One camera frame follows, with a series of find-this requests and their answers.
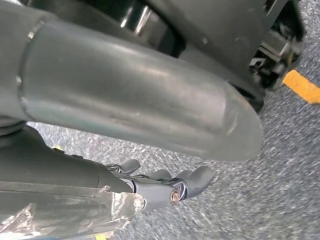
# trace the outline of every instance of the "yellow paint line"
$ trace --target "yellow paint line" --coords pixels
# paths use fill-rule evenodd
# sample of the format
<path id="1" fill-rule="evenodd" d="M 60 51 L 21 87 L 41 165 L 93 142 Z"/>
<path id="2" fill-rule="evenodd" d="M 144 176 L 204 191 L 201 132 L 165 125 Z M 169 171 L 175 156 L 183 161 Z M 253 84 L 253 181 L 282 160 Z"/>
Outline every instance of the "yellow paint line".
<path id="1" fill-rule="evenodd" d="M 309 104 L 320 104 L 320 88 L 296 70 L 288 72 L 283 83 Z"/>

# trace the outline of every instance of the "gray pavement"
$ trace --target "gray pavement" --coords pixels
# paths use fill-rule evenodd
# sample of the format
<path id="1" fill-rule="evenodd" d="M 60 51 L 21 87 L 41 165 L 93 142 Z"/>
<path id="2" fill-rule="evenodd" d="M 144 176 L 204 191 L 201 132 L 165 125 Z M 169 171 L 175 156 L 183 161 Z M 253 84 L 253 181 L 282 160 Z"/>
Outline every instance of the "gray pavement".
<path id="1" fill-rule="evenodd" d="M 297 70 L 320 87 L 320 1 L 300 2 L 308 30 Z M 115 240 L 320 240 L 320 105 L 282 85 L 260 114 L 261 154 L 239 163 L 202 160 L 72 129 L 31 123 L 48 146 L 102 163 L 138 159 L 140 173 L 173 174 L 208 165 L 215 179 L 203 194 L 175 207 L 144 212 Z"/>

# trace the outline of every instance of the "gray tube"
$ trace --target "gray tube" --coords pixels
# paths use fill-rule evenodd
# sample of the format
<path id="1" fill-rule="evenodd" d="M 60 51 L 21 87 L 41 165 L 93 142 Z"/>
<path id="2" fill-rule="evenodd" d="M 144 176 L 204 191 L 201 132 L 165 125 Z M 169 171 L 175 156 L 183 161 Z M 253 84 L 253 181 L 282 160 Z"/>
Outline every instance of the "gray tube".
<path id="1" fill-rule="evenodd" d="M 38 30 L 18 75 L 21 106 L 1 115 L 222 161 L 262 140 L 257 114 L 217 75 L 63 21 Z"/>

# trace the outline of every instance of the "plastic wrap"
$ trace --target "plastic wrap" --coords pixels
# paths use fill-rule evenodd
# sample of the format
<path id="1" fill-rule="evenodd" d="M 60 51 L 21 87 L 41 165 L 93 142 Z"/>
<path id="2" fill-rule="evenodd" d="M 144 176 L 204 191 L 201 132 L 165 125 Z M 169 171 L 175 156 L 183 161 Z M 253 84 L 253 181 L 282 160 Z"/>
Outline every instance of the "plastic wrap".
<path id="1" fill-rule="evenodd" d="M 125 227 L 143 209 L 134 193 L 0 181 L 0 239 L 94 236 Z"/>

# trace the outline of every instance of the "clear plastic bag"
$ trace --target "clear plastic bag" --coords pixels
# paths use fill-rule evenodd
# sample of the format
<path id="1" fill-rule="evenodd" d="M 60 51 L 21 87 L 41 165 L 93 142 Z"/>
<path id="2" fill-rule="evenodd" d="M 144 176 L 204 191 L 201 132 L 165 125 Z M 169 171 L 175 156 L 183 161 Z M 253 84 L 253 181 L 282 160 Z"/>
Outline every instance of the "clear plastic bag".
<path id="1" fill-rule="evenodd" d="M 134 193 L 0 181 L 0 239 L 94 236 L 125 227 L 145 206 Z"/>

